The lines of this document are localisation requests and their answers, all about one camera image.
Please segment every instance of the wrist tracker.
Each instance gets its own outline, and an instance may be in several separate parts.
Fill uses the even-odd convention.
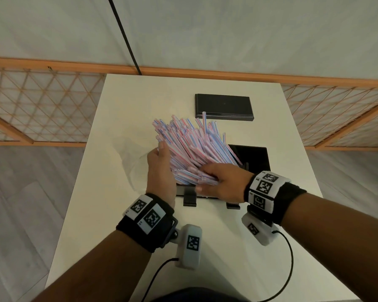
[[[273,172],[262,171],[254,175],[244,191],[244,200],[252,207],[252,215],[272,227],[280,225],[290,203],[306,193],[290,179]]]
[[[141,195],[123,213],[124,217],[116,226],[143,248],[153,253],[163,248],[175,231],[178,220],[172,215],[174,209],[158,196]]]

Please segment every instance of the white table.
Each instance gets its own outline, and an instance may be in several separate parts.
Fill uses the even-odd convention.
[[[124,167],[157,146],[151,125],[154,118],[169,121],[172,114],[194,118],[196,93],[250,96],[254,121],[218,120],[219,130],[227,133],[227,142],[267,147],[273,172],[321,196],[279,84],[108,74],[47,285],[115,229],[123,211],[139,195],[132,189]],[[241,223],[245,207],[242,204],[241,210],[227,210],[221,201],[204,199],[197,200],[196,208],[183,207],[182,199],[177,198],[178,228],[192,223],[203,229],[200,268],[187,271],[166,265],[152,285],[149,298],[188,286],[204,286],[251,301],[275,294],[289,273],[288,246],[281,237],[267,247],[261,246]],[[275,301],[356,298],[288,238],[294,250],[294,272]],[[141,300],[156,269],[174,257],[175,251],[174,244],[156,250],[133,301]]]

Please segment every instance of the finger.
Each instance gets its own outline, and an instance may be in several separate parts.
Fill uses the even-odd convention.
[[[200,170],[205,172],[205,173],[208,173],[209,175],[214,175],[217,178],[219,178],[219,176],[222,173],[221,169],[220,169],[220,165],[221,165],[221,163],[209,163],[209,164],[203,165],[200,168]]]
[[[165,141],[158,143],[158,157],[166,163],[169,163],[171,160],[171,153],[169,152],[169,147]]]
[[[158,147],[154,148],[151,152],[147,154],[148,165],[153,164],[158,159]]]
[[[198,184],[195,190],[197,194],[219,198],[218,185]]]

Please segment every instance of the right hand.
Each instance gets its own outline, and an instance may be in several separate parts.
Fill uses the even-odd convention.
[[[217,197],[228,203],[243,203],[243,194],[253,174],[236,165],[211,163],[203,165],[201,171],[218,178],[218,185],[198,184],[196,193]]]

